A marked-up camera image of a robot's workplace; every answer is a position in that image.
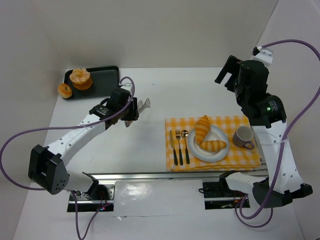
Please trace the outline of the metal tongs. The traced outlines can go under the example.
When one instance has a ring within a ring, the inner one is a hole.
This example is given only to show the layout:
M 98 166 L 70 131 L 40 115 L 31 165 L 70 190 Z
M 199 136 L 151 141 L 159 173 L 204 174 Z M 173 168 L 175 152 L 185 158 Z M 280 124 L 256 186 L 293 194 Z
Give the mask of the metal tongs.
M 150 108 L 151 107 L 151 101 L 149 98 L 147 98 L 144 102 L 142 100 L 140 100 L 137 104 L 137 111 L 138 111 L 138 114 L 140 115 L 145 109 L 147 108 Z M 124 125 L 126 128 L 128 128 L 134 121 L 131 120 L 131 121 L 125 121 L 124 122 Z

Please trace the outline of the pale pointed pastry bread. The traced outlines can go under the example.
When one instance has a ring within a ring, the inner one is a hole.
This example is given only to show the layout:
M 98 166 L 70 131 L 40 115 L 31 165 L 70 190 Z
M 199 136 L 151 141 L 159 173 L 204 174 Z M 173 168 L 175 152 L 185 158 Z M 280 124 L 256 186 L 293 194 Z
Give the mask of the pale pointed pastry bread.
M 211 130 L 211 125 L 207 115 L 202 116 L 194 125 L 195 142 L 197 145 L 202 143 Z

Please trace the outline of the striped golden bread roll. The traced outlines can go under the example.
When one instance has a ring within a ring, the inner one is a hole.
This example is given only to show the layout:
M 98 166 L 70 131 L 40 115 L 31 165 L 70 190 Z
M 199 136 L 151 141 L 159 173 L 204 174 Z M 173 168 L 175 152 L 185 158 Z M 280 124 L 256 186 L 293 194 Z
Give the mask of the striped golden bread roll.
M 227 143 L 222 140 L 207 140 L 202 141 L 199 147 L 209 153 L 217 153 L 227 147 Z

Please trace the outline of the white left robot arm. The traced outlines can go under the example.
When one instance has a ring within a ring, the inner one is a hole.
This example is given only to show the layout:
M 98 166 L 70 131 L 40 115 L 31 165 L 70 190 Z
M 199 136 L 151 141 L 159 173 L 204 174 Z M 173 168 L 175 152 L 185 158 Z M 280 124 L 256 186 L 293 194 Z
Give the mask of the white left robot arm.
M 47 146 L 36 145 L 30 153 L 28 177 L 52 195 L 75 191 L 96 199 L 106 188 L 91 174 L 67 171 L 72 158 L 91 140 L 118 121 L 136 121 L 139 117 L 133 83 L 112 91 L 109 98 L 94 106 L 88 115 L 60 139 Z

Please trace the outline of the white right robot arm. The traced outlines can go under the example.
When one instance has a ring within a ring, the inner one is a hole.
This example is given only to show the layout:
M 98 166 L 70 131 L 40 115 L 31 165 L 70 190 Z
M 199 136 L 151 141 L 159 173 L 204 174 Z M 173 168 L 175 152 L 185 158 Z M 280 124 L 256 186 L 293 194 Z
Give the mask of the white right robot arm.
M 230 55 L 215 82 L 235 94 L 236 102 L 248 118 L 258 150 L 266 162 L 268 177 L 255 177 L 230 171 L 220 176 L 227 190 L 252 195 L 264 209 L 283 207 L 294 199 L 313 193 L 301 178 L 288 140 L 287 115 L 281 99 L 267 92 L 273 52 L 254 50 L 253 59 L 240 60 Z

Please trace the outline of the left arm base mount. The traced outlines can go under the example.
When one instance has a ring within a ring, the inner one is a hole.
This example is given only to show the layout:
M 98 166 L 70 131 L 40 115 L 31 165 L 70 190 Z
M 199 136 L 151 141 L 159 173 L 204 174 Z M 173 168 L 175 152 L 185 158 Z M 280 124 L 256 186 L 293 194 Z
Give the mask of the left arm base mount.
M 76 192 L 75 197 L 70 193 L 66 211 L 74 213 L 77 201 L 77 209 L 80 213 L 113 212 L 116 182 L 107 181 L 103 186 L 94 197 L 79 191 Z

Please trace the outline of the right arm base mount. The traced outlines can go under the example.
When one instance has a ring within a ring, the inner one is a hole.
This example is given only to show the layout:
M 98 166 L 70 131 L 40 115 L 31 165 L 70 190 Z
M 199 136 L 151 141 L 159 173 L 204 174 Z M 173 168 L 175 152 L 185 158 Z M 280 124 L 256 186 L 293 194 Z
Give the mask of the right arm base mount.
M 205 210 L 234 209 L 245 196 L 243 192 L 222 187 L 217 180 L 202 180 L 198 192 L 204 198 Z

